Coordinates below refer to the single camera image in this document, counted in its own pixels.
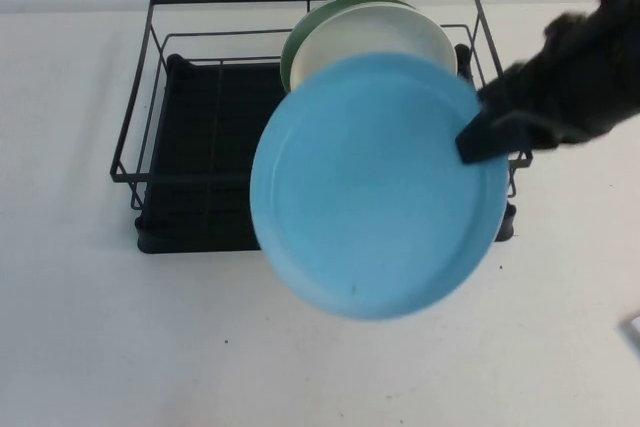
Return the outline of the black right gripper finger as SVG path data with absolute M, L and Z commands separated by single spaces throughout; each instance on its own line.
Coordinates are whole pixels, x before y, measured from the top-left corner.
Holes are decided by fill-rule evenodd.
M 488 82 L 478 92 L 478 98 L 485 110 L 509 110 L 518 100 L 520 69 L 506 69 L 501 75 Z
M 511 123 L 483 110 L 456 136 L 455 144 L 464 164 L 506 156 L 511 152 Z

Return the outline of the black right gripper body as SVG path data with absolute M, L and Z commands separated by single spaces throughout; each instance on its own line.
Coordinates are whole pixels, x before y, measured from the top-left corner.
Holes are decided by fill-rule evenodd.
M 509 67 L 499 86 L 505 100 L 500 108 L 499 126 L 515 131 L 518 150 L 553 150 L 603 135 L 603 128 L 590 125 L 577 103 L 540 87 L 524 63 Z

